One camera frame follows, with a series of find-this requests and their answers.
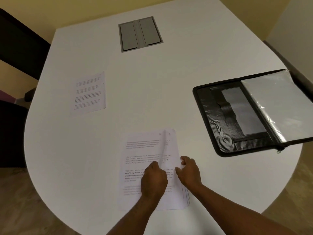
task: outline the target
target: person's left hand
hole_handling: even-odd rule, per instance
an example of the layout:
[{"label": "person's left hand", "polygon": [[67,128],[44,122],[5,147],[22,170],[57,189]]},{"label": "person's left hand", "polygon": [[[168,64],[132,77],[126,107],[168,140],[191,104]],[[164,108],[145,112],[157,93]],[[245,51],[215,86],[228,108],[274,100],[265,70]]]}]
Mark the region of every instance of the person's left hand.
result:
[{"label": "person's left hand", "polygon": [[141,179],[142,197],[158,203],[166,190],[167,183],[166,172],[159,168],[156,161],[152,162],[145,169]]}]

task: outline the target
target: brown floor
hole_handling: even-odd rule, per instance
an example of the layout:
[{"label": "brown floor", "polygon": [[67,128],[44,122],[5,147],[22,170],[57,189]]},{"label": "brown floor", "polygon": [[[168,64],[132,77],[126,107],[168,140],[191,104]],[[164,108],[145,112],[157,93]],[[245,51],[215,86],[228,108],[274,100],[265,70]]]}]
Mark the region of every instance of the brown floor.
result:
[{"label": "brown floor", "polygon": [[[263,213],[297,232],[313,234],[313,142],[307,143],[289,183]],[[74,235],[37,194],[26,169],[0,169],[0,234]]]}]

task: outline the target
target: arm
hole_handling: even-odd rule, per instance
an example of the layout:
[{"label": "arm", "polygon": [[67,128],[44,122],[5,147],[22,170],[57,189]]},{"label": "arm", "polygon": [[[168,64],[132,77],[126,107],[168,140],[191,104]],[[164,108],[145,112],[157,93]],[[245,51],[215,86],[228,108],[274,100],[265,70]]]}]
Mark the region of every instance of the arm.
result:
[{"label": "arm", "polygon": [[175,168],[180,181],[202,203],[221,229],[227,234],[295,235],[290,229],[251,209],[236,204],[202,185],[196,162],[181,157],[183,169]]},{"label": "arm", "polygon": [[107,235],[142,235],[167,186],[166,172],[152,162],[141,179],[142,195],[135,206],[107,233]]}]

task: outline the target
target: fist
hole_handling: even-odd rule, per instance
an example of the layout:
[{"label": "fist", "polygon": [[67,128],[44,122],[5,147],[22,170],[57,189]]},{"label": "fist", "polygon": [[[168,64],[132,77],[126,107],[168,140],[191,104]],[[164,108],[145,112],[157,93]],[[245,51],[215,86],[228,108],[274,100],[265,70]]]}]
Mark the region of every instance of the fist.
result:
[{"label": "fist", "polygon": [[159,202],[167,186],[166,172],[159,168],[157,162],[152,162],[141,179],[141,194],[144,199]]},{"label": "fist", "polygon": [[182,184],[192,193],[195,188],[202,185],[199,168],[194,159],[186,156],[181,156],[180,159],[185,167],[183,169],[175,167],[176,174]]}]

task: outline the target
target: white table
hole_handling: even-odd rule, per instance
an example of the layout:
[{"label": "white table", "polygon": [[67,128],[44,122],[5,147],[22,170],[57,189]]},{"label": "white table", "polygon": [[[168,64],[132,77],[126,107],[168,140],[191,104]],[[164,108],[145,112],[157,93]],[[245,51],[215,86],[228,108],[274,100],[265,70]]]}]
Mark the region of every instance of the white table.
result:
[{"label": "white table", "polygon": [[[118,24],[154,16],[164,43],[121,53]],[[58,29],[25,129],[30,177],[57,217],[81,234],[105,234],[117,209],[123,133],[177,131],[205,185],[258,212],[282,191],[301,145],[222,158],[192,94],[195,86],[285,68],[218,0],[177,0]],[[105,71],[107,108],[70,117],[74,79]],[[146,234],[222,234],[191,196],[155,211]]]}]

